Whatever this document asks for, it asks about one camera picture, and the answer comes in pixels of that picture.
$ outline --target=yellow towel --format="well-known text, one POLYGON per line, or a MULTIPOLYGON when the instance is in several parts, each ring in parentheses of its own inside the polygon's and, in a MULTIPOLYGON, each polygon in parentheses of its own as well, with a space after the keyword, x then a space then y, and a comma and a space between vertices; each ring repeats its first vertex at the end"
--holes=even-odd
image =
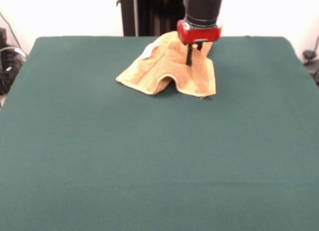
POLYGON ((150 57, 138 57, 116 81, 148 95, 164 90, 174 80, 176 89, 184 94, 207 97, 216 94, 213 62, 207 58, 212 43, 204 43, 201 51, 193 46, 192 66, 186 65, 187 46, 177 32, 159 37, 150 57))

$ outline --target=black cable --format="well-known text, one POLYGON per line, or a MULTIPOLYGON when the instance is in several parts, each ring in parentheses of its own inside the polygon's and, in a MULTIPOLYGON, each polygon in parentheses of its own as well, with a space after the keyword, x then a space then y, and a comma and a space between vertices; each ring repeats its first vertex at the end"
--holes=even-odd
POLYGON ((9 29, 10 29, 10 31, 11 31, 11 33, 12 33, 12 35, 13 35, 13 37, 14 37, 14 39, 15 39, 17 45, 18 45, 18 47, 19 47, 19 49, 21 49, 21 45, 20 45, 18 39, 16 38, 16 36, 15 36, 15 34, 14 34, 14 32, 13 32, 13 29, 11 28, 10 23, 5 19, 5 17, 2 15, 1 12, 0 12, 0 17, 1 17, 1 18, 4 20, 4 22, 8 25, 8 27, 9 27, 9 29))
POLYGON ((314 52, 316 52, 316 51, 317 51, 318 44, 319 44, 319 35, 318 35, 318 38, 317 38, 317 43, 316 43, 316 46, 315 46, 314 52))

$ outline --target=green felt surface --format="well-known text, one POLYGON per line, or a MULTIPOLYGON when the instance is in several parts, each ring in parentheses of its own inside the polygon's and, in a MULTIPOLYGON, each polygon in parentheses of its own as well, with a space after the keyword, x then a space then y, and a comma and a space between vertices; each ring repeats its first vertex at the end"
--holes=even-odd
POLYGON ((318 231, 319 90, 283 38, 221 38, 217 95, 115 77, 154 38, 40 38, 0 112, 0 231, 318 231))

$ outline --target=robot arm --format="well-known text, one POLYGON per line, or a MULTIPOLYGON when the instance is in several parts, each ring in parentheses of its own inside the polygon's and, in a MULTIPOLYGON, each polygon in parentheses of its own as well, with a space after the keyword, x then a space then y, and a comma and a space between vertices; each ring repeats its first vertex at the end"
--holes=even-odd
POLYGON ((218 15, 222 0, 184 0, 185 18, 178 21, 179 39, 188 45, 186 64, 191 66, 192 45, 201 50, 203 42, 216 41, 220 37, 221 25, 218 15))

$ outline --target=white wall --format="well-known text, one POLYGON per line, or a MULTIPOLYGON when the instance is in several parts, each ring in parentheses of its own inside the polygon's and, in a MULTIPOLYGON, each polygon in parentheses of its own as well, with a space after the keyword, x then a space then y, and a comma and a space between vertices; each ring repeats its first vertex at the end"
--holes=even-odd
MULTIPOLYGON (((27 52, 40 36, 122 36, 116 0, 0 0, 27 52)), ((301 57, 319 34, 319 0, 224 0, 223 35, 284 36, 301 57)))
MULTIPOLYGON (((116 7, 116 1, 0 0, 0 10, 29 52, 40 36, 123 36, 121 6, 116 7)), ((0 26, 6 27, 1 18, 0 26)))

